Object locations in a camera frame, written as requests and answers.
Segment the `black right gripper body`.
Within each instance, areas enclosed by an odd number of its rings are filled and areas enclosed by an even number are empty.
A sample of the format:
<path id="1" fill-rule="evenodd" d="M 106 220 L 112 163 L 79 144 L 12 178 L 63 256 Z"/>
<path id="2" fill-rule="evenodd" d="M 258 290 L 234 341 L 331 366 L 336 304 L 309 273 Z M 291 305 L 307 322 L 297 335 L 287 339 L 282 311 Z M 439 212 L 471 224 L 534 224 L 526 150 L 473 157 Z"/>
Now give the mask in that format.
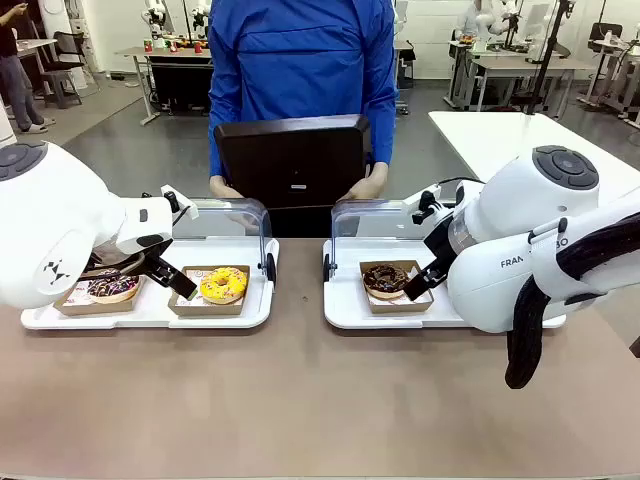
<path id="1" fill-rule="evenodd" d="M 457 257 L 449 240 L 449 226 L 452 220 L 452 215 L 441 220 L 424 239 L 424 244 L 435 257 L 430 264 L 431 269 L 449 269 Z"/>

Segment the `person right hand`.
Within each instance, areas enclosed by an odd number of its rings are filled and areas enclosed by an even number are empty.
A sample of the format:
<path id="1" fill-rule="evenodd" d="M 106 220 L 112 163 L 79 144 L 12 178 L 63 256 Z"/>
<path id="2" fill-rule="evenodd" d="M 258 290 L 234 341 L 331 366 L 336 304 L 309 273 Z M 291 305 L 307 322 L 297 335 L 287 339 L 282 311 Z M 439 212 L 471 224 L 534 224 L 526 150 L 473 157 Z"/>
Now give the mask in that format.
<path id="1" fill-rule="evenodd" d="M 243 195 L 226 183 L 223 176 L 215 175 L 209 179 L 209 187 L 214 198 L 238 199 Z"/>

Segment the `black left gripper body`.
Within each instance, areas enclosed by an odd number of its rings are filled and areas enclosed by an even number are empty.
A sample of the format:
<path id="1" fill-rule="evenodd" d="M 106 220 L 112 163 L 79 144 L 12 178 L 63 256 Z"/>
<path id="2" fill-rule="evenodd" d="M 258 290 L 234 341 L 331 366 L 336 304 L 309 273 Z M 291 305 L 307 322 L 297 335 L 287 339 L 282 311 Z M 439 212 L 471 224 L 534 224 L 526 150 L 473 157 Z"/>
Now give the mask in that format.
<path id="1" fill-rule="evenodd" d="M 169 238 L 141 251 L 143 259 L 141 263 L 133 269 L 133 273 L 171 274 L 173 272 L 173 267 L 162 258 L 162 255 L 172 243 L 173 239 Z"/>

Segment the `person left hand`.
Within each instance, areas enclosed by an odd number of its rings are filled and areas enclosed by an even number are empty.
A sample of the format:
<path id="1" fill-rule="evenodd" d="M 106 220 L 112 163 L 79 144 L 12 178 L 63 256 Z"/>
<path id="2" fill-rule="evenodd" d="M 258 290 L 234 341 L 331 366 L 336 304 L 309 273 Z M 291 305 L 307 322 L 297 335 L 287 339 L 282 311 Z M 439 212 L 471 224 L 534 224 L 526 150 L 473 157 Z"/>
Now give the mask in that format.
<path id="1" fill-rule="evenodd" d="M 370 174 L 356 182 L 342 199 L 369 200 L 378 198 L 386 186 L 388 172 L 389 166 L 386 163 L 376 162 Z"/>

